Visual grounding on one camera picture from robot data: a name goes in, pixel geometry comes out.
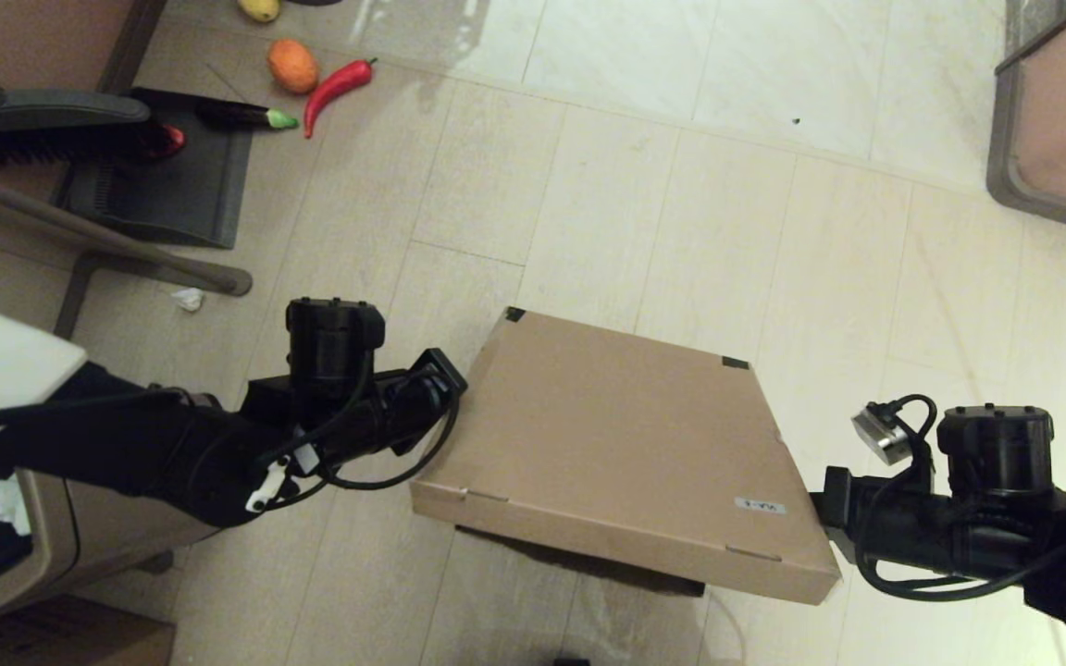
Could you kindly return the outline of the brown cardboard shoe box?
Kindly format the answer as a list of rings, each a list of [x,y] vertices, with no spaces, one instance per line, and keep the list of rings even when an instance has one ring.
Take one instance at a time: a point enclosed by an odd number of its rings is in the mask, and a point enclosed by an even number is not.
[[[411,510],[700,585],[824,603],[841,572],[752,366],[499,316]]]

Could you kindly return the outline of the dark grey dustpan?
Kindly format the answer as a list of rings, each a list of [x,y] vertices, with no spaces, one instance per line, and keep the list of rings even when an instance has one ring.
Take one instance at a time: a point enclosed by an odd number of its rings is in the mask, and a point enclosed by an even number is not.
[[[154,118],[185,134],[185,147],[156,163],[75,164],[62,206],[77,216],[148,243],[232,249],[254,133],[205,121],[198,94],[130,90]]]

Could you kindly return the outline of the purple toy eggplant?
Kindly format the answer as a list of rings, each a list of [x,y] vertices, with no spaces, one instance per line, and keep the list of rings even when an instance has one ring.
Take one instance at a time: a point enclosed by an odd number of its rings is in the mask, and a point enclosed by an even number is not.
[[[293,130],[300,126],[297,118],[282,110],[251,103],[203,100],[195,103],[194,113],[206,125],[229,130]]]

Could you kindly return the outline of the red toy chili pepper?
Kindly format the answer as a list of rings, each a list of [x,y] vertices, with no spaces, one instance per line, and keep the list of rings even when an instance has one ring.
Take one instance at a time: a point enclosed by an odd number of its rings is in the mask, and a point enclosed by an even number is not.
[[[313,139],[314,126],[323,109],[344,94],[366,87],[373,80],[376,56],[358,59],[330,74],[310,92],[304,107],[304,137]]]

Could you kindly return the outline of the orange toy fruit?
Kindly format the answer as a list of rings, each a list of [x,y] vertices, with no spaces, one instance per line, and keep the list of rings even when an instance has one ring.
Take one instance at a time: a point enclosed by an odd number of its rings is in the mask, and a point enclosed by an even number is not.
[[[312,51],[298,40],[272,42],[266,67],[272,80],[288,93],[309,94],[320,84],[320,65]]]

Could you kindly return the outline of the brown plastic trash bin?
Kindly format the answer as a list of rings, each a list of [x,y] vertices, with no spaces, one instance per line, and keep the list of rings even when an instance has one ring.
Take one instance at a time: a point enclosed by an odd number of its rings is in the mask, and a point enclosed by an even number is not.
[[[154,499],[17,471],[33,552],[0,576],[0,615],[118,573],[216,533]]]

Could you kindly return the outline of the black bristle broom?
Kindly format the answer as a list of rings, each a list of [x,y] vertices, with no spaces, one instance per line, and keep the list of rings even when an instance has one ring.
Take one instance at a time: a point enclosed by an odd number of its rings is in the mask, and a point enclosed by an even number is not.
[[[162,126],[143,101],[118,94],[0,87],[0,167],[160,160]]]

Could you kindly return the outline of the plain brown cardboard carton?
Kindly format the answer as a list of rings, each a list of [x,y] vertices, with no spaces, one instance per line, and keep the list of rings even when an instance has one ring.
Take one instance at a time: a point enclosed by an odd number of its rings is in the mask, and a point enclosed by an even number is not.
[[[169,666],[177,628],[76,596],[0,616],[0,666]]]

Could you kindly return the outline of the brown metal furniture frame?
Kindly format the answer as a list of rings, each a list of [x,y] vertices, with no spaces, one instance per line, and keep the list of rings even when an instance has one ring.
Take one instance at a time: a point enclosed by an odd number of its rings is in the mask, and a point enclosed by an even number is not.
[[[134,77],[138,65],[151,42],[154,27],[167,0],[134,0],[134,6],[123,26],[118,45],[104,69],[103,85],[119,85],[124,77]],[[217,265],[176,254],[162,251],[149,243],[128,239],[84,216],[72,215],[54,204],[26,195],[0,184],[0,218],[13,220],[18,228],[30,233],[47,235],[60,243],[83,250],[72,262],[72,277],[62,303],[54,332],[56,337],[71,339],[81,304],[88,290],[93,271],[107,269],[149,278],[169,285],[199,288],[208,292],[240,298],[249,292],[253,283],[249,271]]]

